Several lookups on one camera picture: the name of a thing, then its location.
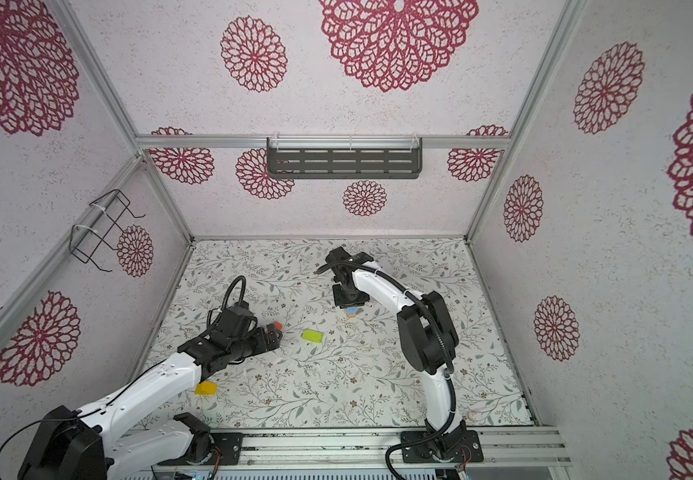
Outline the lime green wood block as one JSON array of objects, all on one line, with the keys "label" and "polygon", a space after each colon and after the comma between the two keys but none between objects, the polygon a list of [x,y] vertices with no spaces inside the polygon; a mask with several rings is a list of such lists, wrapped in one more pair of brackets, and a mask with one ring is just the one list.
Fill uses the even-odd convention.
[{"label": "lime green wood block", "polygon": [[322,343],[322,340],[324,340],[324,334],[322,334],[322,332],[306,329],[304,332],[302,332],[302,339],[308,342],[320,344]]}]

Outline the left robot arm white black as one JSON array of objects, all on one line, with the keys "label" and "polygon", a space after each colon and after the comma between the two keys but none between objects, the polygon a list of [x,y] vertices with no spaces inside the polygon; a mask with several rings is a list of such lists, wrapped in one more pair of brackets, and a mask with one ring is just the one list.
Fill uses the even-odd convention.
[{"label": "left robot arm white black", "polygon": [[160,462],[206,464],[216,456],[212,430],[190,413],[132,433],[132,427],[214,374],[280,347],[282,330],[258,324],[240,301],[130,384],[77,410],[46,414],[18,470],[20,479],[122,479]]}]

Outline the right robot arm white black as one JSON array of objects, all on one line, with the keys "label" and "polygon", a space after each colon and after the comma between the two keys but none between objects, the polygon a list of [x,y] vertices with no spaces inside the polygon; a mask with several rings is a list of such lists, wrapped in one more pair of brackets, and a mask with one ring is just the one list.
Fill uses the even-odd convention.
[{"label": "right robot arm white black", "polygon": [[367,253],[351,255],[338,247],[326,256],[318,274],[334,274],[334,304],[348,309],[372,300],[393,313],[401,352],[420,374],[423,389],[426,434],[403,440],[412,452],[423,448],[439,460],[454,458],[463,443],[466,424],[458,411],[453,385],[453,360],[459,337],[443,297],[436,291],[420,293],[406,288],[386,273]]}]

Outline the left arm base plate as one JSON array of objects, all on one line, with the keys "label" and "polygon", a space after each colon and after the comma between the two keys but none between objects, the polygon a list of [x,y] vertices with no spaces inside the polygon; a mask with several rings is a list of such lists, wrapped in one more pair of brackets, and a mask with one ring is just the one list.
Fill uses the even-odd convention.
[{"label": "left arm base plate", "polygon": [[158,466],[238,465],[242,442],[241,433],[198,433],[184,455],[158,462]]}]

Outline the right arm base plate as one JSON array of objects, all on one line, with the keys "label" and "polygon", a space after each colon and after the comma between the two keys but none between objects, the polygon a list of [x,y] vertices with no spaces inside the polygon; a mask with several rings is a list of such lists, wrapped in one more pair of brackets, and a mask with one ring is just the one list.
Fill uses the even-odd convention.
[{"label": "right arm base plate", "polygon": [[439,453],[432,442],[402,449],[405,464],[450,463],[470,464],[484,462],[484,454],[476,432],[463,434],[461,443],[447,453]]}]

